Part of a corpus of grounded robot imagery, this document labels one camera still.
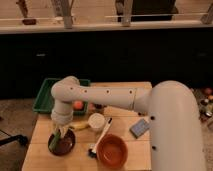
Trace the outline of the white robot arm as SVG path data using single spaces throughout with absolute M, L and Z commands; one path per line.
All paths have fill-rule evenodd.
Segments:
M 82 86 L 74 76 L 51 88 L 51 119 L 64 126 L 73 119 L 76 100 L 117 107 L 149 117 L 152 171 L 206 171 L 199 108 L 191 90 L 177 81 L 143 87 Z

